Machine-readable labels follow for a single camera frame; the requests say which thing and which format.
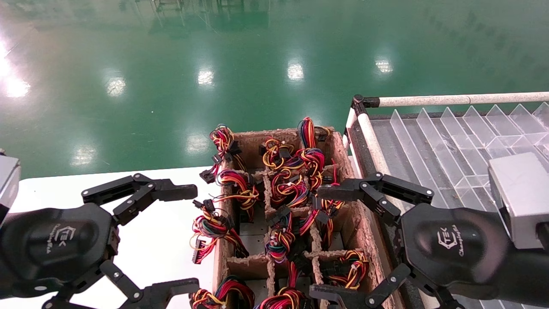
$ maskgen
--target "cardboard box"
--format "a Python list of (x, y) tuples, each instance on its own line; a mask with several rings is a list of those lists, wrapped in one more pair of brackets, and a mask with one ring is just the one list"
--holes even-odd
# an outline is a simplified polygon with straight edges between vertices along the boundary
[[(323, 151), (326, 158), (324, 173), (333, 175), (333, 170), (335, 168), (337, 170), (338, 181), (354, 178), (354, 172), (348, 159), (347, 151), (343, 146), (341, 135), (338, 132), (334, 132), (333, 128), (329, 129), (332, 133), (327, 137), (326, 141), (317, 142), (317, 148), (320, 148)], [(256, 299), (256, 305), (262, 301), (261, 298), (265, 298), (265, 295), (273, 296), (277, 292), (277, 282), (280, 279), (287, 277), (285, 265), (277, 264), (272, 261), (269, 256), (266, 256), (264, 250), (265, 241), (268, 241), (270, 232), (270, 227), (267, 226), (265, 220), (271, 218), (276, 211), (271, 207), (270, 202), (270, 178), (274, 175), (274, 172), (265, 167), (259, 154), (259, 145), (265, 142), (269, 137), (275, 137), (286, 143), (292, 144), (295, 146), (295, 149), (302, 148), (296, 129), (234, 134), (234, 139), (238, 141), (240, 149), (242, 150), (241, 156), (247, 164), (248, 171), (255, 179), (262, 179), (265, 183), (265, 200), (264, 205), (261, 205), (264, 207), (255, 208), (257, 214), (254, 223), (252, 224), (255, 227), (250, 229), (253, 231), (252, 233), (255, 233), (256, 235), (250, 235), (249, 231), (245, 231), (245, 234), (251, 239), (254, 239), (252, 236), (257, 238), (255, 241), (259, 242), (259, 245), (262, 246), (263, 250), (260, 252), (253, 252), (253, 250), (250, 250), (249, 248), (250, 245), (247, 245), (245, 242), (251, 255), (248, 258), (236, 258), (234, 257), (234, 249), (231, 248), (232, 245), (226, 241), (220, 241), (215, 250), (213, 290), (217, 288), (219, 282), (224, 277), (230, 274), (237, 275), (248, 283), (253, 283), (254, 287), (258, 286), (258, 289), (261, 289), (261, 287), (264, 286), (267, 290), (267, 293), (265, 293), (265, 291), (258, 292), (255, 290), (256, 296), (258, 294), (263, 295)], [(233, 163), (225, 161), (222, 168), (232, 169)], [(230, 193), (230, 190), (231, 188), (229, 187), (223, 187), (222, 193)], [(233, 218), (236, 218), (236, 215), (238, 214), (238, 207), (234, 207), (231, 200), (224, 200), (220, 202), (217, 207), (228, 212)], [(292, 209), (294, 216), (301, 217), (306, 216), (309, 211), (309, 207)], [(378, 249), (374, 243), (370, 222), (366, 216), (364, 207), (357, 202), (347, 202), (333, 219), (333, 223), (334, 232), (340, 233), (344, 249), (360, 250), (368, 257), (370, 261), (368, 274), (361, 282), (359, 290), (364, 292), (372, 291), (384, 279), (384, 273), (379, 259)], [(345, 250), (322, 251), (320, 232), (315, 224), (313, 224), (310, 229), (309, 241), (309, 250), (305, 253), (305, 256), (311, 260), (313, 267), (313, 273), (310, 276), (310, 280), (312, 283), (323, 284), (324, 281), (320, 272), (319, 261), (335, 260), (344, 255)], [(326, 300), (321, 302), (313, 301), (313, 303), (320, 309), (326, 309), (328, 306)], [(387, 309), (394, 309), (395, 304), (393, 297), (387, 299), (383, 305)]]

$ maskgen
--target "robotic hand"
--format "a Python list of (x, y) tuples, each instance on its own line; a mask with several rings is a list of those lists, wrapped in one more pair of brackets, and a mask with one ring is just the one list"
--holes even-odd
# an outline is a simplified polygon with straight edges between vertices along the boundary
[[(170, 179), (135, 174), (82, 191), (84, 205), (78, 208), (8, 214), (19, 177), (19, 160), (0, 154), (0, 300), (56, 291), (43, 309), (91, 309), (69, 301), (103, 275), (128, 298), (121, 309), (165, 309), (173, 296), (198, 291), (195, 278), (141, 290), (113, 264), (119, 225), (128, 224), (156, 200), (195, 198), (195, 185), (176, 186)], [(100, 207), (129, 195), (113, 216)]]
[[(384, 194), (415, 206), (401, 215)], [(431, 190), (381, 173), (321, 186), (318, 196), (362, 201), (396, 227), (401, 264), (369, 294), (312, 285), (313, 298), (337, 302), (341, 308), (382, 308), (409, 280), (435, 296), (444, 309), (463, 308), (451, 294), (549, 306), (549, 254), (543, 249), (517, 249), (497, 212), (435, 208), (430, 205)]]

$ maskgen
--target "cardboard divider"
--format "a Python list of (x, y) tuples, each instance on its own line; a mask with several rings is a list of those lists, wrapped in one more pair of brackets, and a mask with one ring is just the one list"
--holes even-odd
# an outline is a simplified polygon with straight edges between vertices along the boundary
[[(259, 132), (247, 132), (247, 133), (235, 133), (235, 140), (239, 142), (240, 149), (242, 150), (242, 158), (247, 164), (249, 170), (255, 170), (253, 172), (255, 179), (263, 179), (265, 184), (265, 200), (264, 207), (257, 206), (255, 211), (263, 212), (265, 215), (265, 221), (272, 218), (276, 210), (271, 206), (271, 181), (270, 179), (274, 175), (273, 171), (264, 169), (262, 158), (259, 155), (259, 144), (266, 141), (269, 137), (275, 137), (279, 140), (284, 140), (286, 143), (290, 143), (296, 147), (296, 150), (301, 146), (300, 139), (297, 135), (296, 129), (284, 129), (284, 130), (272, 130), (272, 131), (259, 131)], [(317, 147), (324, 152), (326, 158), (325, 174), (333, 175), (333, 168), (337, 168), (338, 182), (341, 182), (346, 178), (354, 178), (351, 164), (347, 158), (347, 151), (343, 147), (343, 141), (341, 135), (338, 132), (334, 132), (325, 142), (318, 142)], [(332, 165), (331, 159), (334, 158), (336, 166)], [(224, 162), (222, 168), (230, 168), (232, 162)], [(232, 204), (229, 201), (222, 201), (216, 207), (221, 208), (223, 211), (227, 211), (232, 218), (234, 218), (235, 211)], [(305, 207), (299, 207), (291, 209), (294, 216), (305, 217), (311, 211), (310, 205)], [(333, 218), (334, 232), (339, 232), (341, 235), (341, 241), (343, 248), (345, 249), (358, 249), (362, 250), (368, 259), (370, 260), (370, 267), (368, 276), (361, 283), (361, 290), (371, 291), (374, 286), (384, 279), (384, 274), (379, 260), (377, 247), (374, 242), (372, 231), (370, 230), (370, 222), (366, 216), (365, 210), (362, 205), (357, 202), (346, 203), (339, 211), (337, 216)], [(269, 255), (265, 254), (264, 244), (269, 239), (270, 227), (265, 224), (265, 234), (261, 235), (257, 230), (255, 232), (256, 237), (263, 239), (262, 251), (255, 252), (257, 254), (251, 255), (247, 258), (235, 258), (232, 248), (230, 248), (228, 242), (220, 241), (215, 249), (215, 269), (214, 269), (214, 287), (217, 287), (219, 282), (229, 274), (237, 275), (243, 278), (249, 286), (252, 287), (256, 293), (256, 298), (267, 296), (273, 296), (277, 291), (275, 289), (278, 279), (287, 278), (287, 269), (285, 264), (276, 264)], [(316, 224), (313, 224), (309, 230), (309, 248), (304, 252), (305, 257), (311, 260), (313, 273), (310, 276), (310, 281), (316, 284), (322, 284), (323, 278), (320, 274), (319, 260), (336, 259), (345, 254), (345, 251), (322, 251), (321, 247), (321, 235)], [(327, 309), (327, 301), (312, 302), (319, 309)], [(386, 309), (395, 309), (393, 298), (389, 298), (385, 303)]]

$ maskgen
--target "logo on robotic hand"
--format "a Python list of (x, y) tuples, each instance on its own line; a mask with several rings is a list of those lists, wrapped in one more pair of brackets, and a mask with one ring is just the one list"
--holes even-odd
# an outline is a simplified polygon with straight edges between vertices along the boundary
[(448, 231), (448, 228), (440, 228), (440, 231), (436, 232), (439, 237), (439, 244), (446, 249), (452, 249), (457, 246), (458, 241), (460, 242), (460, 256), (464, 255), (463, 250), (463, 239), (461, 238), (460, 230), (457, 229), (457, 226), (452, 225), (453, 231)]
[(446, 249), (452, 249), (455, 245), (457, 245), (457, 238), (456, 234), (453, 232), (448, 232), (448, 228), (440, 228), (442, 233), (439, 231), (436, 234), (439, 237), (439, 244), (443, 246)]
[(58, 244), (56, 244), (57, 247), (67, 247), (66, 242), (74, 238), (74, 232), (76, 232), (75, 228), (66, 226), (64, 228), (58, 229), (60, 226), (61, 224), (56, 224), (53, 227), (52, 231), (49, 233), (46, 254), (50, 254), (52, 252), (52, 248), (55, 242), (59, 242)]

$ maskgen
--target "colorful wire bundle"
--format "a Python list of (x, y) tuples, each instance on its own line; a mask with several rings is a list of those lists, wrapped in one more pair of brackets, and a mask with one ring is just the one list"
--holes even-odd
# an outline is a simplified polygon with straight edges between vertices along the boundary
[(236, 257), (243, 258), (250, 255), (234, 227), (229, 226), (227, 217), (220, 216), (217, 212), (209, 213), (204, 211), (202, 216), (199, 216), (194, 220), (193, 232), (194, 235), (191, 237), (191, 241), (198, 236), (211, 238), (211, 242), (204, 248), (194, 248), (191, 245), (195, 250), (205, 250), (204, 253), (199, 252), (199, 257), (201, 258), (206, 257), (213, 251), (218, 239), (226, 239), (233, 244)]
[(269, 297), (254, 309), (298, 309), (300, 303), (306, 300), (307, 296), (295, 288), (283, 287), (273, 297)]
[(254, 204), (259, 200), (259, 191), (255, 185), (249, 184), (244, 177), (231, 169), (222, 170), (216, 182), (218, 185), (227, 186), (235, 185), (237, 187), (236, 194), (218, 196), (214, 198), (214, 202), (220, 202), (229, 198), (234, 198), (240, 203), (240, 209), (246, 211), (248, 214), (249, 222), (254, 218)]
[(303, 236), (311, 228), (312, 224), (315, 222), (316, 216), (320, 210), (313, 209), (311, 213), (305, 218), (299, 220), (299, 235)]
[(279, 178), (277, 177), (279, 174), (275, 175), (273, 178), (273, 187), (272, 187), (272, 194), (273, 194), (273, 203), (280, 204), (287, 200), (289, 196), (293, 196), (292, 200), (286, 203), (286, 206), (288, 208), (295, 208), (303, 206), (307, 203), (307, 196), (309, 194), (309, 190), (307, 189), (307, 185), (303, 181), (303, 178), (299, 176), (299, 180), (296, 181), (296, 183), (279, 183)]
[(265, 251), (277, 263), (282, 263), (286, 260), (286, 255), (290, 252), (290, 245), (295, 240), (295, 235), (292, 233), (292, 214), (289, 214), (289, 226), (273, 229), (271, 238), (265, 244)]
[(266, 152), (263, 154), (263, 164), (268, 166), (272, 170), (279, 170), (283, 167), (289, 169), (299, 169), (303, 166), (303, 162), (296, 157), (296, 155), (290, 158), (284, 158), (280, 156), (281, 149), (287, 150), (290, 155), (294, 152), (294, 146), (286, 144), (284, 141), (279, 141), (274, 138), (270, 138), (265, 142)]
[[(332, 159), (332, 163), (334, 164), (334, 180), (331, 185), (338, 186), (339, 183), (337, 182), (337, 168), (335, 167), (334, 159)], [(328, 250), (328, 248), (330, 248), (332, 245), (332, 234), (334, 230), (332, 217), (335, 216), (335, 213), (343, 206), (344, 203), (345, 202), (343, 201), (324, 199), (321, 200), (322, 210), (325, 211), (329, 216), (328, 223), (324, 225), (321, 229), (323, 250)]]
[(298, 270), (294, 262), (287, 262), (286, 264), (288, 266), (288, 287), (295, 288), (301, 271)]
[(196, 293), (192, 294), (192, 307), (193, 309), (197, 309), (199, 305), (203, 305), (208, 309), (215, 309), (219, 306), (221, 306), (221, 308), (226, 308), (227, 295), (231, 291), (237, 292), (240, 298), (244, 300), (244, 309), (251, 309), (254, 307), (254, 292), (246, 285), (246, 282), (235, 275), (230, 275), (225, 278), (217, 287), (215, 294), (204, 289), (199, 289)]
[(301, 138), (301, 142), (305, 146), (305, 148), (315, 148), (316, 147), (316, 141), (315, 141), (315, 125), (312, 122), (312, 119), (309, 117), (305, 117), (302, 121), (298, 124), (298, 134)]
[[(233, 146), (233, 131), (231, 131), (226, 125), (219, 124), (217, 125), (215, 130), (210, 132), (210, 139), (217, 147), (217, 154), (221, 157), (221, 160), (223, 160), (225, 158), (225, 155), (230, 152), (231, 146)], [(242, 157), (239, 154), (233, 154), (232, 157), (235, 161), (236, 168), (246, 172), (246, 164), (244, 164)], [(220, 163), (214, 164), (214, 166), (210, 169), (210, 172), (217, 176), (220, 165)]]
[(347, 275), (332, 275), (328, 278), (333, 285), (343, 286), (351, 290), (358, 289), (360, 281), (368, 272), (369, 263), (366, 256), (360, 251), (349, 250), (339, 260), (351, 262), (351, 271)]

